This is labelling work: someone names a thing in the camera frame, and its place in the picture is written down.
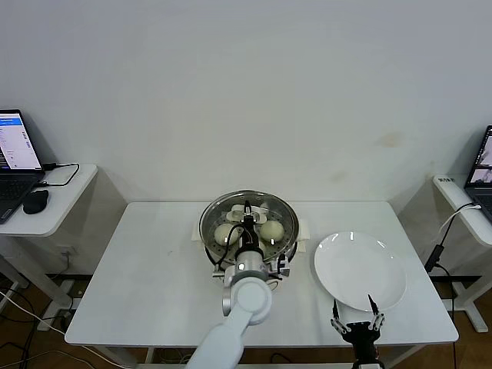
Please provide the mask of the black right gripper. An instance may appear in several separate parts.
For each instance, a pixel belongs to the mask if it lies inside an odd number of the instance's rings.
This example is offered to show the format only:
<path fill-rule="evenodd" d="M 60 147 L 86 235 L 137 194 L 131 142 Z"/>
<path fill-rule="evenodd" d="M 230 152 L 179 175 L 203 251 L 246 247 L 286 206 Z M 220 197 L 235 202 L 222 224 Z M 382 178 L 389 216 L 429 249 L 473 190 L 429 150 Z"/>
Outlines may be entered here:
<path fill-rule="evenodd" d="M 384 313 L 380 312 L 379 307 L 373 298 L 368 295 L 371 305 L 373 318 L 370 322 L 354 322 L 347 326 L 340 320 L 337 301 L 334 300 L 332 307 L 331 326 L 342 335 L 342 338 L 350 343 L 354 349 L 357 360 L 377 360 L 378 352 L 375 342 L 380 338 L 380 329 L 385 321 Z"/>

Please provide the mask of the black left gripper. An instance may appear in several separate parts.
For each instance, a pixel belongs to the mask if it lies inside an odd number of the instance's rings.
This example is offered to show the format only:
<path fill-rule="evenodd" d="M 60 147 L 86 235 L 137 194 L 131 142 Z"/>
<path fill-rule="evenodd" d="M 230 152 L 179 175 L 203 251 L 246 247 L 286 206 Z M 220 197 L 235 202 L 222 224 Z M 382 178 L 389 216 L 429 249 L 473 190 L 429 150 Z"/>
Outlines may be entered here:
<path fill-rule="evenodd" d="M 258 236 L 254 230 L 254 223 L 258 221 L 258 213 L 248 200 L 244 203 L 243 214 L 241 248 L 245 250 L 259 249 Z"/>

